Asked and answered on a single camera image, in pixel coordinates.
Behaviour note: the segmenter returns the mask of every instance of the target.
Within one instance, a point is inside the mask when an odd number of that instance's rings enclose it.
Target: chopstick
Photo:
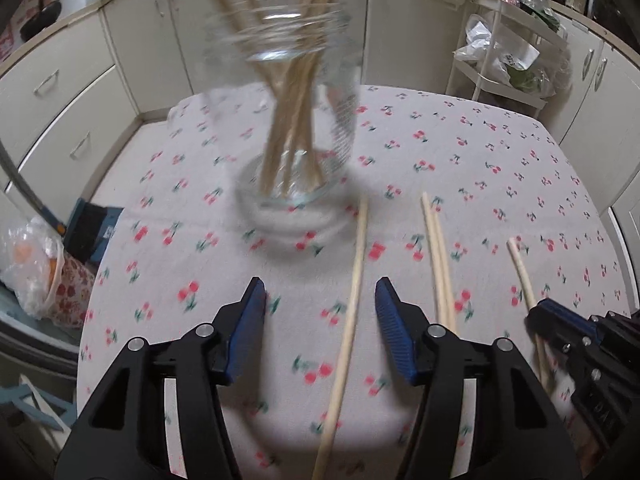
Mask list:
[[[231,5],[230,0],[213,0],[213,1],[214,3],[217,3],[222,9],[222,11],[225,13],[231,28],[235,32],[241,32],[243,27],[240,23],[240,20],[238,20],[238,17],[234,12],[234,8]],[[265,81],[265,83],[267,83],[267,86],[271,89],[271,92],[276,96],[277,95],[276,85],[273,81],[273,77],[271,76],[271,73],[268,72],[268,70],[259,62],[252,62],[251,65],[254,67],[258,75]]]
[[[529,279],[529,275],[527,274],[527,269],[524,266],[524,262],[520,257],[520,251],[516,245],[516,240],[513,238],[509,238],[507,241],[507,247],[509,248],[509,252],[511,253],[511,259],[516,266],[516,271],[518,273],[518,277],[520,278],[520,285],[522,286],[522,290],[524,292],[525,303],[527,304],[527,311],[531,310],[535,307],[538,302],[536,301],[536,297],[533,295],[533,288],[531,286],[531,281]],[[551,373],[549,371],[549,362],[546,358],[545,351],[545,343],[542,341],[540,336],[534,336],[534,343],[536,345],[536,354],[538,356],[538,370],[540,383],[542,387],[545,389],[547,393],[550,393],[552,385],[550,384]]]
[[[440,219],[431,211],[429,195],[424,192],[421,197],[424,222],[429,237],[431,251],[431,268],[436,288],[436,316],[438,323],[454,334],[458,334],[456,327],[456,313],[449,274],[446,246],[442,235]]]
[[[326,472],[326,467],[334,446],[335,430],[340,417],[342,399],[344,398],[344,388],[346,386],[349,363],[351,361],[351,349],[353,349],[353,339],[356,332],[356,320],[358,315],[358,302],[360,300],[360,288],[362,285],[362,270],[364,267],[364,251],[367,244],[367,216],[369,214],[369,200],[366,195],[360,196],[358,208],[358,227],[356,232],[356,255],[353,262],[353,273],[351,275],[351,293],[349,294],[349,304],[342,332],[342,343],[340,354],[335,366],[334,386],[331,390],[329,409],[322,425],[322,435],[320,436],[320,446],[316,455],[316,464],[312,474],[312,480],[322,480]]]

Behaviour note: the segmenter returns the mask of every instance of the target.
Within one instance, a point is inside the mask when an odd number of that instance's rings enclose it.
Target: white shelving rack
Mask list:
[[[558,50],[558,53],[566,50],[567,48],[566,40],[562,36],[560,36],[560,34],[552,31],[549,27],[547,27],[545,23],[542,22],[542,20],[539,20],[534,16],[527,14],[524,10],[515,5],[507,3],[507,1],[505,0],[471,0],[467,4],[467,11],[470,4],[475,4],[484,9],[495,11],[492,30],[498,30],[502,20],[504,18],[507,18],[508,20],[513,20],[514,22],[529,30],[530,37],[529,39],[527,39],[527,41],[529,41],[529,43],[533,46],[538,44],[538,42],[540,41],[538,38],[542,38],[543,40],[548,41],[553,47],[555,47]],[[463,20],[462,27],[460,29],[460,35],[458,37],[458,46],[456,48],[461,48],[465,44],[465,28],[466,20]],[[464,61],[460,61],[457,59],[453,60],[451,73],[449,74],[449,82],[447,83],[446,94],[451,95],[454,74],[456,70],[459,70],[476,85],[473,97],[471,98],[472,101],[477,101],[480,95],[480,91],[483,90],[485,92],[507,97],[509,99],[513,99],[515,101],[534,107],[536,109],[534,117],[537,118],[540,110],[545,107],[546,101],[544,99],[535,97],[531,94],[527,94],[526,92],[522,92],[521,90],[518,90],[512,86],[493,81],[486,77],[486,71],[491,60],[491,53],[494,50],[495,37],[496,34],[492,34],[489,43],[488,55],[484,57],[484,61],[482,62],[482,65],[480,67],[480,72],[478,72],[478,70]],[[551,81],[553,81],[555,72],[548,74],[548,76],[550,77]]]

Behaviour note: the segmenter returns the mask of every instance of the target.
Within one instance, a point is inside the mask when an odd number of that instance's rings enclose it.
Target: screw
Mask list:
[[[442,325],[434,324],[434,325],[429,325],[429,328],[427,329],[427,333],[431,337],[443,337],[447,333],[447,331]]]
[[[498,342],[495,345],[503,352],[510,352],[511,350],[513,350],[513,343],[510,339],[507,339],[505,337],[501,337],[500,339],[498,339]]]
[[[145,345],[145,340],[141,337],[135,337],[129,343],[127,343],[127,348],[132,352],[137,352]]]
[[[196,329],[196,335],[199,337],[208,337],[213,334],[213,326],[209,323],[203,323]]]

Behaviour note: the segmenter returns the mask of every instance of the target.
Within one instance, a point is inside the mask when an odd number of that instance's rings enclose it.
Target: blue gripper pad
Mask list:
[[[381,278],[376,283],[375,300],[380,332],[396,368],[409,384],[416,386],[418,369],[415,348],[421,344],[429,321],[418,306],[400,301],[389,278]]]
[[[229,337],[225,375],[230,383],[240,375],[247,355],[258,339],[259,331],[264,322],[265,302],[264,283],[259,278],[253,278],[242,296],[242,300],[232,305],[234,308],[240,308],[241,312],[236,318],[235,327]],[[217,319],[214,320],[213,325],[217,328],[216,321]]]
[[[576,332],[588,336],[598,345],[601,343],[601,338],[598,336],[596,324],[593,321],[584,319],[577,312],[569,310],[567,307],[562,306],[557,301],[550,300],[549,298],[539,301],[537,307],[542,308],[548,314],[551,314],[551,316],[556,318],[556,322],[562,322],[566,326],[573,328]],[[551,334],[544,333],[541,333],[540,335],[545,339],[549,339],[551,336]]]

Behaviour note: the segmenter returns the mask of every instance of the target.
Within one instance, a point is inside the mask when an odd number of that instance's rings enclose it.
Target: tablecloth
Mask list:
[[[390,362],[373,292],[389,276],[403,301],[435,320],[424,190],[441,215],[462,338],[507,336],[534,362],[509,237],[539,297],[585,317],[628,314],[596,209],[536,120],[439,94],[362,87],[346,175],[317,202],[276,212],[243,202],[232,171],[264,140],[265,114],[273,111],[266,95],[249,86],[227,99],[223,114],[204,95],[180,102],[166,135],[140,160],[86,315],[80,407],[131,337],[179,338],[260,276],[269,293],[264,335],[242,378],[219,388],[226,426],[245,479],[310,478],[344,324],[361,192],[370,200],[364,280],[328,478],[394,478],[404,455],[422,391]],[[280,215],[277,228],[264,221],[268,215]],[[555,359],[552,368],[553,402],[579,447],[586,434],[569,400],[572,382]],[[166,389],[170,461],[185,476],[175,393],[171,384]],[[459,456],[472,433],[465,410]]]

